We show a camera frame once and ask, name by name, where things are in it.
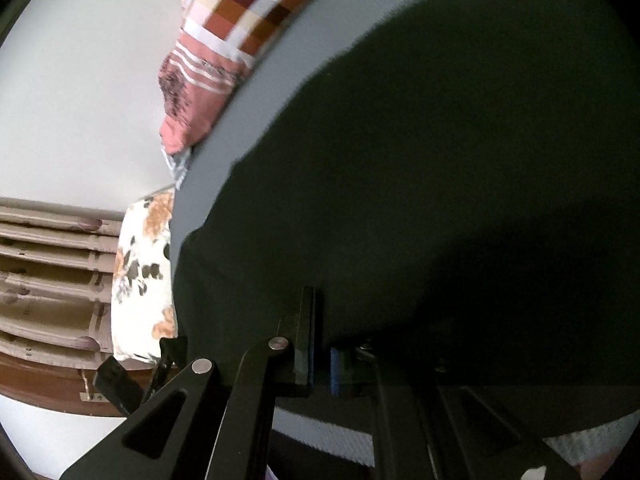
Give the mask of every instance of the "floral pillow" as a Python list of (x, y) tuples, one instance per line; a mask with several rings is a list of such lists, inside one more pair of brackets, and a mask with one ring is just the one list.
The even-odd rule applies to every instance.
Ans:
[(111, 337), (119, 361), (157, 362), (160, 338), (177, 336), (169, 262), (173, 209), (171, 189), (136, 202), (122, 221), (111, 289)]

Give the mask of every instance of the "dark clothing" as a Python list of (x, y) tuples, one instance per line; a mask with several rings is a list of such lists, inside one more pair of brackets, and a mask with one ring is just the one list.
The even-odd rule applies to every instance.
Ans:
[[(416, 3), (302, 87), (183, 244), (190, 359), (238, 357), (314, 285), (325, 347), (375, 333), (542, 386), (502, 396), (541, 436), (629, 414), (639, 129), (640, 53), (607, 0)], [(635, 387), (584, 388), (603, 384)]]

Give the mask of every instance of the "wall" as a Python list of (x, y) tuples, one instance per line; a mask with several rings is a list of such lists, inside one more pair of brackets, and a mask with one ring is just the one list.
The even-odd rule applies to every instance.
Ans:
[(180, 0), (32, 0), (0, 48), (0, 197), (124, 211), (171, 182), (157, 73)]
[(31, 470), (58, 480), (125, 419), (52, 412), (0, 396), (0, 420)]

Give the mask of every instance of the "plaid fabric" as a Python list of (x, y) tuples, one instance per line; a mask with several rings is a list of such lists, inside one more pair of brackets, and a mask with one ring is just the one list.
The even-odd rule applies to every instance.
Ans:
[(182, 0), (180, 37), (159, 73), (167, 155), (209, 133), (234, 89), (308, 1)]

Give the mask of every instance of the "plaid pillow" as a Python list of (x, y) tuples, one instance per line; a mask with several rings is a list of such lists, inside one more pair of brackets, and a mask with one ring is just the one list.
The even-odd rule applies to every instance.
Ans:
[(238, 84), (309, 0), (182, 0), (180, 37), (159, 73), (164, 150), (205, 137)]

